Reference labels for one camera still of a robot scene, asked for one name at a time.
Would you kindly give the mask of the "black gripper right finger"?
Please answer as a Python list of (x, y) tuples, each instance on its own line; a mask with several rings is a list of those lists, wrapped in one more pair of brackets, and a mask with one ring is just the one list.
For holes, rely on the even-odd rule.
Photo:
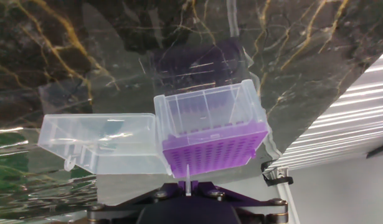
[(236, 223), (281, 224), (288, 223), (288, 202), (280, 198), (259, 201), (254, 198), (215, 186), (212, 182), (193, 182), (194, 196), (216, 200), (228, 205)]

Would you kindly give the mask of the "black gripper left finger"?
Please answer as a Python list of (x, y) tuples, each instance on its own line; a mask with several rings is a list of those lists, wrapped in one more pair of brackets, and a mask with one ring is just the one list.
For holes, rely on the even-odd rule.
[(184, 196), (185, 189), (185, 182), (168, 183), (119, 205), (98, 203), (87, 209), (87, 221), (89, 224), (136, 224), (147, 205)]

